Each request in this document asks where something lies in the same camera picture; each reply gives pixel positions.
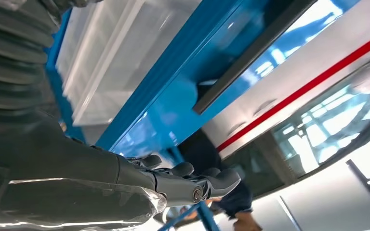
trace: blue steel beam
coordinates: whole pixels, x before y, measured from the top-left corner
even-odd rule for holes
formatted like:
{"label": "blue steel beam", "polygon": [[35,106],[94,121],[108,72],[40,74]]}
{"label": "blue steel beam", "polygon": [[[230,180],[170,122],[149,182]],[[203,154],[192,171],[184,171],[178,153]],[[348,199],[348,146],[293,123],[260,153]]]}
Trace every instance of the blue steel beam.
{"label": "blue steel beam", "polygon": [[123,138],[243,0],[203,0],[97,141],[106,150]]}
{"label": "blue steel beam", "polygon": [[48,50],[46,73],[54,94],[54,98],[56,99],[57,106],[60,110],[60,115],[67,126],[66,134],[85,142],[85,138],[81,129],[73,126],[73,109],[71,108],[69,101],[63,96],[63,82],[56,68],[57,57],[59,56],[70,15],[71,10],[63,14],[62,24],[60,25],[59,31],[53,36],[53,46]]}

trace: car window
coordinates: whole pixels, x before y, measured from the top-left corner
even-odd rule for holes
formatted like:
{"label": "car window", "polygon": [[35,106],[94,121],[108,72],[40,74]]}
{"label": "car window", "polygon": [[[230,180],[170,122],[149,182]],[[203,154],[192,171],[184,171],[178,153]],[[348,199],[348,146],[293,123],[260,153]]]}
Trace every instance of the car window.
{"label": "car window", "polygon": [[370,122],[370,94],[344,85],[321,98],[272,130],[284,160],[297,177],[320,167]]}

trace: red stripe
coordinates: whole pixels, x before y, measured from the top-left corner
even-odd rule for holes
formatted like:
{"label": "red stripe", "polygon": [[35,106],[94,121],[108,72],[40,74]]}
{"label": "red stripe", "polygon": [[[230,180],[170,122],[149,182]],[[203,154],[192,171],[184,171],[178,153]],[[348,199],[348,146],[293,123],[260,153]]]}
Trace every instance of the red stripe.
{"label": "red stripe", "polygon": [[251,122],[249,125],[244,127],[242,130],[240,130],[238,133],[230,137],[228,140],[226,140],[224,143],[219,145],[217,147],[218,151],[222,151],[229,145],[231,145],[233,142],[237,141],[240,137],[244,136],[246,133],[257,127],[259,124],[266,121],[268,118],[279,112],[281,109],[288,106],[293,101],[297,100],[299,97],[303,96],[307,92],[309,92],[311,89],[315,88],[361,56],[365,55],[366,53],[370,52],[370,41],[364,44],[362,47],[358,48],[356,51],[352,52],[345,58],[343,58],[341,61],[330,67],[325,72],[321,73],[319,76],[308,82],[306,85],[298,89],[296,92],[294,92],[292,95],[281,101],[279,104],[275,105],[273,108],[271,108],[269,111],[265,112],[263,115],[258,117],[256,120]]}

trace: metal bolt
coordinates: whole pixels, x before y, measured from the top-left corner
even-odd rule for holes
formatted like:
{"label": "metal bolt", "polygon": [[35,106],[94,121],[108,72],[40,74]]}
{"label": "metal bolt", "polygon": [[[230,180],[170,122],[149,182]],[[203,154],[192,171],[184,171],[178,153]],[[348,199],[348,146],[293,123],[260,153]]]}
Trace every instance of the metal bolt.
{"label": "metal bolt", "polygon": [[202,198],[202,190],[200,188],[194,189],[194,200],[195,202],[200,201]]}

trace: dark jeans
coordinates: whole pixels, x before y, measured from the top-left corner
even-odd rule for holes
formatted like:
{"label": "dark jeans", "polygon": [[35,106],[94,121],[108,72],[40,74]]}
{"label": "dark jeans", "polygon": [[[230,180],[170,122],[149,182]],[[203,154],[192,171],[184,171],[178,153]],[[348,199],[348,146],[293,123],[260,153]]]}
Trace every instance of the dark jeans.
{"label": "dark jeans", "polygon": [[[199,175],[205,170],[216,167],[226,169],[215,146],[200,129],[178,146],[185,161],[190,162]],[[241,182],[231,193],[215,202],[230,218],[237,212],[251,211],[252,193],[244,182]]]}

